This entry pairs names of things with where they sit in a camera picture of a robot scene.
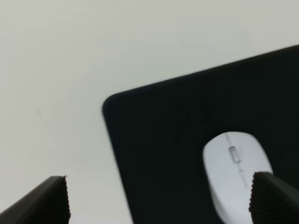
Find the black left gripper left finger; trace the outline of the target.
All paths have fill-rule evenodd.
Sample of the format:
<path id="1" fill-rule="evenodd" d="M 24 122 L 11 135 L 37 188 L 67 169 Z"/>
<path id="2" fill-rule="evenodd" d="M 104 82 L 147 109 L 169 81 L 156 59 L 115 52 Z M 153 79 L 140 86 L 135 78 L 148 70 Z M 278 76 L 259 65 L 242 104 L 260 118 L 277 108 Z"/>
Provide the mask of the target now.
<path id="1" fill-rule="evenodd" d="M 50 176 L 0 213 L 2 224 L 68 224 L 70 218 L 65 176 Z"/>

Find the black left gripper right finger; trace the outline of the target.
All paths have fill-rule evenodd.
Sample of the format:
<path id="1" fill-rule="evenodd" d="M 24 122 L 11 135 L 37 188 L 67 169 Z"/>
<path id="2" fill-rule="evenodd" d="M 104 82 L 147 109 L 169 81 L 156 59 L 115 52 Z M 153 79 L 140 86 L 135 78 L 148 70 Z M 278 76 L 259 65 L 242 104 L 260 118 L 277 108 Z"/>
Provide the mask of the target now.
<path id="1" fill-rule="evenodd" d="M 254 224 L 297 224 L 299 190 L 270 172 L 255 172 L 249 211 Z"/>

